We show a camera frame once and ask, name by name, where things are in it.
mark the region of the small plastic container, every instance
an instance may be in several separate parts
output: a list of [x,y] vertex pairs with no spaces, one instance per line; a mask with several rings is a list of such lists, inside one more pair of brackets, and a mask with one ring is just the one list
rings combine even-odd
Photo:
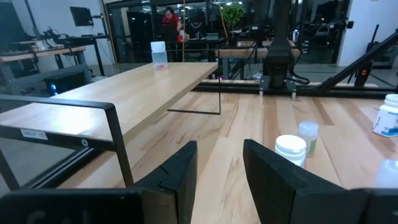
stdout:
[[398,94],[388,94],[374,122],[372,131],[384,137],[398,136]]
[[169,67],[167,62],[166,44],[164,41],[150,43],[152,49],[152,62],[155,70],[165,70]]
[[385,159],[381,162],[375,187],[398,188],[398,159]]
[[319,125],[314,121],[302,121],[298,125],[297,136],[307,143],[307,156],[312,156],[317,145]]
[[304,167],[307,143],[297,136],[279,136],[275,142],[275,152],[294,164]]

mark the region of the potted plant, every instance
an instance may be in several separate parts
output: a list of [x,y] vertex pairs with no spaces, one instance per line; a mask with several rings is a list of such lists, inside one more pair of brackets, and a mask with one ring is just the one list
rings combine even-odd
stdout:
[[[234,31],[236,24],[238,24],[243,17],[244,11],[240,5],[230,5],[221,10],[221,15],[231,31]],[[232,33],[232,40],[228,40],[229,45],[236,46],[237,41],[238,39],[235,38],[234,33]]]

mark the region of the label sticker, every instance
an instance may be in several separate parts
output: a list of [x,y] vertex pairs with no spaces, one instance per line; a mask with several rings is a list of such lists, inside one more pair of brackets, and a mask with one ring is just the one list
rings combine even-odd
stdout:
[[25,138],[36,138],[41,140],[49,140],[45,135],[45,132],[42,131],[33,131],[33,130],[26,130],[21,129],[21,133]]

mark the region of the red shirt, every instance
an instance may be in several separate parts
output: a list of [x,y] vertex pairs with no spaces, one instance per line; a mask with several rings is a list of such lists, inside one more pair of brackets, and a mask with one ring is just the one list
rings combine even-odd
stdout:
[[174,14],[173,14],[173,17],[172,17],[171,19],[169,19],[169,18],[167,18],[166,16],[164,16],[162,22],[163,22],[164,24],[168,24],[168,23],[171,23],[171,22],[177,23],[179,20],[180,20],[180,19],[178,18],[178,15],[177,15],[176,13],[174,13]]

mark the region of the white lid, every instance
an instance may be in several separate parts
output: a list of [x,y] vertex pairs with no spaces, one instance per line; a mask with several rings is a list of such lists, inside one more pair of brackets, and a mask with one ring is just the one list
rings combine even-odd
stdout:
[[301,156],[302,154],[305,154],[307,143],[300,137],[283,135],[276,139],[275,147],[284,154]]
[[314,121],[302,121],[298,125],[298,132],[304,136],[316,136],[319,126]]
[[384,104],[394,108],[398,108],[398,94],[388,94],[384,100]]
[[381,162],[376,187],[398,187],[398,159],[385,159]]
[[150,49],[152,52],[164,52],[166,51],[166,43],[164,41],[151,42]]

